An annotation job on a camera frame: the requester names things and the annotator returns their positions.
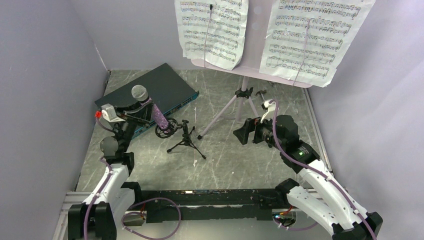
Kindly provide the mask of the black tripod microphone stand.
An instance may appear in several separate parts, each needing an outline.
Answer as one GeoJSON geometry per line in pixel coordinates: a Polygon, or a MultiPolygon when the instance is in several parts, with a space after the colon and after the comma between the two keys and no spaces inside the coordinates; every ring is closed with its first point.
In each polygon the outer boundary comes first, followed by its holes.
{"type": "Polygon", "coordinates": [[[167,117],[166,120],[168,121],[168,125],[166,128],[161,128],[159,125],[156,125],[154,129],[155,135],[160,139],[167,139],[173,136],[178,130],[182,130],[182,140],[175,144],[173,147],[167,149],[166,152],[168,154],[171,153],[172,150],[178,146],[186,146],[195,149],[204,160],[207,159],[206,156],[201,153],[201,151],[195,146],[192,141],[192,133],[196,129],[195,126],[193,126],[189,131],[189,121],[186,119],[183,119],[182,123],[179,123],[176,119],[172,117],[167,117]]]}

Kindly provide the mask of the purple glitter microphone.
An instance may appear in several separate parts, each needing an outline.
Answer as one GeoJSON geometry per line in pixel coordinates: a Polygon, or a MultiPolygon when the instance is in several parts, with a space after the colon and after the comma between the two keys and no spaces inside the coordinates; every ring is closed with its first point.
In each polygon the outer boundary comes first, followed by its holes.
{"type": "Polygon", "coordinates": [[[143,85],[135,85],[131,89],[132,97],[137,100],[142,107],[149,106],[151,108],[150,118],[154,120],[156,125],[164,133],[170,132],[170,123],[162,114],[159,107],[153,102],[149,96],[147,89],[143,85]]]}

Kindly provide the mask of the sheet music page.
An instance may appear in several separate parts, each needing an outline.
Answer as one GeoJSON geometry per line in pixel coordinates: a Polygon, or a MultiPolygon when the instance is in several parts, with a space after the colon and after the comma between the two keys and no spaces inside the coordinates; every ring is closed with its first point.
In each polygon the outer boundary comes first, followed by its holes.
{"type": "Polygon", "coordinates": [[[233,70],[244,52],[249,1],[174,1],[183,57],[233,70]]]}
{"type": "Polygon", "coordinates": [[[373,0],[276,0],[259,72],[295,83],[331,83],[373,0]]]}

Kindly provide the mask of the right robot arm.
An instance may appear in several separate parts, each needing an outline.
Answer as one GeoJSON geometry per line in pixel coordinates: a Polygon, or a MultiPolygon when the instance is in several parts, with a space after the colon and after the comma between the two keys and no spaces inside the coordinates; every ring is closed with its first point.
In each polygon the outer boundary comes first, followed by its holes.
{"type": "Polygon", "coordinates": [[[242,127],[233,131],[242,145],[254,133],[254,144],[266,143],[282,149],[283,162],[310,184],[320,199],[311,195],[294,179],[281,182],[275,200],[282,207],[293,206],[323,227],[333,240],[375,240],[383,219],[355,201],[332,176],[318,153],[300,139],[298,125],[289,115],[279,115],[276,121],[247,118],[242,127]]]}

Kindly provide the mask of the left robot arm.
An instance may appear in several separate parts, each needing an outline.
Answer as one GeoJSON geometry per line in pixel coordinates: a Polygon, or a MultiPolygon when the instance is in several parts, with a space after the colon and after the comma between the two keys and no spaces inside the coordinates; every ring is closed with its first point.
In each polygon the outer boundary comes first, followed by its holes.
{"type": "Polygon", "coordinates": [[[113,135],[100,142],[99,161],[105,170],[99,183],[68,210],[68,239],[115,240],[127,209],[137,210],[143,205],[140,185],[127,181],[135,167],[135,155],[128,148],[136,128],[148,124],[153,112],[153,103],[147,101],[124,108],[105,104],[95,113],[97,124],[113,135]]]}

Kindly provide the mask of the sheet music top page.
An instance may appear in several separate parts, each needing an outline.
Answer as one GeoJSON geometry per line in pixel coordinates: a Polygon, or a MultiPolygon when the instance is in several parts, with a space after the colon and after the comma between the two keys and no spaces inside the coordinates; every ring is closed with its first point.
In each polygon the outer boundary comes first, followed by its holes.
{"type": "Polygon", "coordinates": [[[183,57],[233,70],[244,52],[249,1],[174,1],[183,57]]]}

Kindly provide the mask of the lilac perforated music stand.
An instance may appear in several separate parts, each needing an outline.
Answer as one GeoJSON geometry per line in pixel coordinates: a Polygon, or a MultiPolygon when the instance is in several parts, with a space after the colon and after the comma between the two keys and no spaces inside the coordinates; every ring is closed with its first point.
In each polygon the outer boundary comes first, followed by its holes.
{"type": "Polygon", "coordinates": [[[244,50],[240,63],[235,68],[226,70],[215,65],[205,65],[201,59],[193,59],[191,61],[192,64],[197,67],[206,67],[207,69],[242,76],[243,79],[240,88],[242,92],[248,90],[248,82],[251,78],[300,88],[311,87],[311,84],[288,80],[282,77],[260,73],[259,71],[274,3],[274,0],[250,0],[248,2],[244,50]]]}

